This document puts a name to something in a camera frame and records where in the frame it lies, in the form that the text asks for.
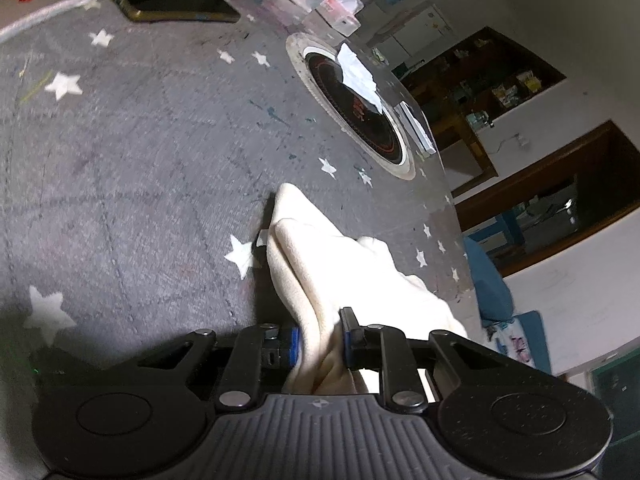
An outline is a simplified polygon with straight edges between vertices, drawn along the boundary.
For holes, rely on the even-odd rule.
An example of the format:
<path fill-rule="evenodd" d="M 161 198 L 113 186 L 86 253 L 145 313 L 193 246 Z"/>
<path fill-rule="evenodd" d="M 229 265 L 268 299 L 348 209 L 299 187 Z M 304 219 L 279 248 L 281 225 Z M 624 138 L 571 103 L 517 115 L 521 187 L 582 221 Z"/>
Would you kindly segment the cream sweatshirt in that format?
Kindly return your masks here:
<path fill-rule="evenodd" d="M 413 339 L 427 339 L 432 330 L 466 334 L 424 281 L 397 270 L 385 242 L 344 235 L 291 183 L 281 184 L 274 200 L 267 260 L 274 289 L 302 334 L 286 393 L 380 390 L 374 373 L 352 372 L 343 361 L 343 308 L 362 325 L 392 326 Z"/>

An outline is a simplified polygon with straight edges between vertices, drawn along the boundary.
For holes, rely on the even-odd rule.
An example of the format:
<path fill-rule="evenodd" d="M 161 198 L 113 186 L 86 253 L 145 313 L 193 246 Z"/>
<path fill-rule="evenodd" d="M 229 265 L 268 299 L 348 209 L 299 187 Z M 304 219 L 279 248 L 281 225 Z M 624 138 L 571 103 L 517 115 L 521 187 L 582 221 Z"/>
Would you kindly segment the dark wall shelf right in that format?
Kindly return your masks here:
<path fill-rule="evenodd" d="M 432 127 L 479 114 L 491 125 L 565 75 L 519 42 L 485 26 L 429 61 L 394 69 Z"/>

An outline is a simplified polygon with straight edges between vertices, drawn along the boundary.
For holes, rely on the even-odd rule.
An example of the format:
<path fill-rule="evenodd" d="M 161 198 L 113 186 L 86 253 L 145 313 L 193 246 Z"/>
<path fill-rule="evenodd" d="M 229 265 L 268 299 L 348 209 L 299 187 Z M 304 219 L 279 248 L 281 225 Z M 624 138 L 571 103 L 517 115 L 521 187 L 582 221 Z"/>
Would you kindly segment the dark flat phone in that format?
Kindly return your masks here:
<path fill-rule="evenodd" d="M 236 23 L 241 14 L 226 0 L 112 0 L 133 22 Z"/>

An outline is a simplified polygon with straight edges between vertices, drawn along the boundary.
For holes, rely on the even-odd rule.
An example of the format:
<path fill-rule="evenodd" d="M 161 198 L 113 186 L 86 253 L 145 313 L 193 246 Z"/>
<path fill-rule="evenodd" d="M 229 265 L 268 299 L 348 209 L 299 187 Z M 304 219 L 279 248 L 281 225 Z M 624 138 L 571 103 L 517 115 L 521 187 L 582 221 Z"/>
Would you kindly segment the black induction cooktop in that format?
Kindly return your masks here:
<path fill-rule="evenodd" d="M 394 177 L 412 180 L 416 165 L 397 113 L 387 103 L 378 110 L 345 86 L 336 51 L 328 44 L 296 32 L 285 47 L 300 80 L 344 133 Z"/>

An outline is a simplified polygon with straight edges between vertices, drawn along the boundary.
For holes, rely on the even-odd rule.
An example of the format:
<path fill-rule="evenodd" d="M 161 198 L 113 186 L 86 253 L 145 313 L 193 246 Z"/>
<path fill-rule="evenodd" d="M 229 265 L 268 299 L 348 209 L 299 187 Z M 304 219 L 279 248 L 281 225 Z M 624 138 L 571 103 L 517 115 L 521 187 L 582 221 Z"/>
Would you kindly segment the pink tissue box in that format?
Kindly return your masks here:
<path fill-rule="evenodd" d="M 318 12 L 324 20 L 345 37 L 352 36 L 360 29 L 360 21 L 356 18 L 363 9 L 361 0 L 322 0 Z"/>

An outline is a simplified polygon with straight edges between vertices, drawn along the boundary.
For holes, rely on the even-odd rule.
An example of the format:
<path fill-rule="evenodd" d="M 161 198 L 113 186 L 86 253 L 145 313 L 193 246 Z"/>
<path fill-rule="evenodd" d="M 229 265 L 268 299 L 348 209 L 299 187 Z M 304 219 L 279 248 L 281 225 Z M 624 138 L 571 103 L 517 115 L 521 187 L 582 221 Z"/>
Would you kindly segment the small clear container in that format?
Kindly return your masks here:
<path fill-rule="evenodd" d="M 390 62 L 388 62 L 388 59 L 385 57 L 385 55 L 378 50 L 378 48 L 372 48 L 371 49 L 371 54 L 372 56 L 382 65 L 385 66 L 389 66 Z"/>

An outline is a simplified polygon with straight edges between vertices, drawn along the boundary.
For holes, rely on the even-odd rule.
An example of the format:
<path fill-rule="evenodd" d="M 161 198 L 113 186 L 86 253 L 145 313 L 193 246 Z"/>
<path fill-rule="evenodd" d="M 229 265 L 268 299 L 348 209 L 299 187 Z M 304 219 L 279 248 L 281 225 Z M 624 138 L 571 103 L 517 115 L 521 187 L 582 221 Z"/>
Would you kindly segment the white remote control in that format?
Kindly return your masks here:
<path fill-rule="evenodd" d="M 436 148 L 431 135 L 423 127 L 422 122 L 414 116 L 411 106 L 405 101 L 401 101 L 395 106 L 395 110 L 408 135 L 413 138 L 419 152 L 428 156 L 434 155 Z"/>

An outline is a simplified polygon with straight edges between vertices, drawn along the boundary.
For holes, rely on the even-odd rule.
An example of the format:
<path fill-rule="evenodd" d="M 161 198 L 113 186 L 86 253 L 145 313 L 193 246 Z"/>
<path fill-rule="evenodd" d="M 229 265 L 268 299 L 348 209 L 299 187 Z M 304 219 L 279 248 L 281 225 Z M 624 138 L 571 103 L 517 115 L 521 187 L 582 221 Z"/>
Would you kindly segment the white refrigerator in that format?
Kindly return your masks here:
<path fill-rule="evenodd" d="M 435 3 L 424 1 L 402 11 L 367 42 L 391 58 L 410 58 L 430 44 L 452 34 L 452 28 Z"/>

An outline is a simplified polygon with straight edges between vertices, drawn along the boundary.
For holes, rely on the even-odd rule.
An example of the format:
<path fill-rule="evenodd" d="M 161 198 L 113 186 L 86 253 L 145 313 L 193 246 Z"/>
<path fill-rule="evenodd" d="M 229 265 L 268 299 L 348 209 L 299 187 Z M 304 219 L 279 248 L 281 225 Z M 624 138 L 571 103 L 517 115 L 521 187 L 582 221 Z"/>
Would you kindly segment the white cloth on cooktop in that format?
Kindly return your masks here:
<path fill-rule="evenodd" d="M 341 44 L 336 60 L 341 67 L 342 84 L 373 106 L 379 115 L 382 115 L 383 103 L 378 95 L 378 86 L 373 75 L 346 42 Z"/>

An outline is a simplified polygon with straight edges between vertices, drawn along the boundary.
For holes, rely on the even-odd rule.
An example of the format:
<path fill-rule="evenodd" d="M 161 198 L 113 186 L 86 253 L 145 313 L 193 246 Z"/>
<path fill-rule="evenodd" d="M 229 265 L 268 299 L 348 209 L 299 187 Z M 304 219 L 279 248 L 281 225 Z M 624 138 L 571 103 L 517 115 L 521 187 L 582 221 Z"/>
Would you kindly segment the dark wooden side table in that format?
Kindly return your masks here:
<path fill-rule="evenodd" d="M 426 66 L 402 78 L 433 133 L 452 195 L 458 197 L 498 176 L 462 105 Z"/>

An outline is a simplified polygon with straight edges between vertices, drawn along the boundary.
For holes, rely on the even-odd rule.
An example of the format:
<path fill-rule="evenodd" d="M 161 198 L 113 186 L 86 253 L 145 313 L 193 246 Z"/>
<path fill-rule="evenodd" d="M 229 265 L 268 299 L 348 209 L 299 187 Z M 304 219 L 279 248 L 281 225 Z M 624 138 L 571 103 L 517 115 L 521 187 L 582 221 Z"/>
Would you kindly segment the blue sofa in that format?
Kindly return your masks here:
<path fill-rule="evenodd" d="M 540 313 L 516 313 L 511 291 L 491 258 L 472 238 L 465 237 L 463 243 L 480 311 L 482 344 L 503 356 L 552 374 Z"/>

